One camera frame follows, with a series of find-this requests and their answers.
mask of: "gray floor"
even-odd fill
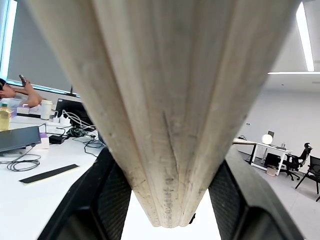
[[[295,189],[299,181],[296,178],[291,181],[284,172],[279,176],[269,176],[259,168],[252,168],[270,184],[304,238],[320,240],[320,200],[316,202],[319,197],[316,182],[305,178],[298,189]]]

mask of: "wooden surface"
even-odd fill
[[[186,226],[296,0],[29,0],[154,226]]]

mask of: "white cup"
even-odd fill
[[[42,100],[41,101],[41,116],[43,120],[49,120],[52,108],[52,101]]]

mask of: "desk leg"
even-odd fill
[[[253,147],[253,150],[252,150],[252,154],[251,154],[251,157],[250,157],[250,162],[249,164],[252,166],[255,162],[255,159],[256,159],[256,155],[257,155],[257,144],[254,145]]]
[[[286,153],[283,152],[283,154],[282,154],[282,156],[281,156],[281,160],[280,160],[280,162],[279,162],[278,171],[276,171],[276,175],[277,175],[277,176],[278,176],[279,173],[280,173],[280,170],[281,170],[281,167],[282,167],[282,163],[284,162],[284,159],[285,159],[285,155],[286,155]]]
[[[253,145],[253,149],[252,149],[252,152],[251,152],[250,160],[248,162],[250,165],[251,165],[252,162],[255,161],[255,158],[256,158],[256,147],[257,147],[257,144]]]

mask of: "power adapter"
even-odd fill
[[[50,144],[62,144],[65,141],[65,137],[52,135],[49,137]]]

